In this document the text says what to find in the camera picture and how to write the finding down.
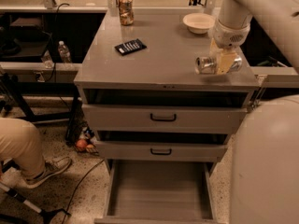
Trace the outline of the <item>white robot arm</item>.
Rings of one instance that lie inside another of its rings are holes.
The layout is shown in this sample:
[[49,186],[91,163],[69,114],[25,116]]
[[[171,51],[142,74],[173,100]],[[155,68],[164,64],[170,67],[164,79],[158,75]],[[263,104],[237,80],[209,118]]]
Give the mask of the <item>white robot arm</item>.
[[[223,0],[214,44],[255,19],[293,68],[299,66],[298,0]],[[235,136],[230,224],[299,224],[299,98],[268,101],[249,113]]]

